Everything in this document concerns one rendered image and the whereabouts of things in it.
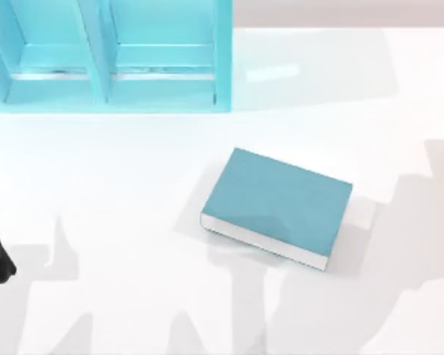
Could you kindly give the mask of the light blue rack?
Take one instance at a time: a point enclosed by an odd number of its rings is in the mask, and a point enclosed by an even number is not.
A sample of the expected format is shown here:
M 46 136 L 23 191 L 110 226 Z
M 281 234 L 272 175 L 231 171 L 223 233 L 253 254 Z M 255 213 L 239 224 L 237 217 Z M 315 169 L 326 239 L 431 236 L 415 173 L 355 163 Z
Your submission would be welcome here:
M 0 113 L 228 112 L 233 0 L 0 0 Z

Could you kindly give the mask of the teal book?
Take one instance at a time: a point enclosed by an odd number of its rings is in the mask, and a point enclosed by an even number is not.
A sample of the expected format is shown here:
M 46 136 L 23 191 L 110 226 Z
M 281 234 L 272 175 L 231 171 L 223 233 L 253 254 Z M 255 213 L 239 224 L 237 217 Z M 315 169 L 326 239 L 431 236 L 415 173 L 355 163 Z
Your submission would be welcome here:
M 352 183 L 235 148 L 200 213 L 207 231 L 325 271 Z

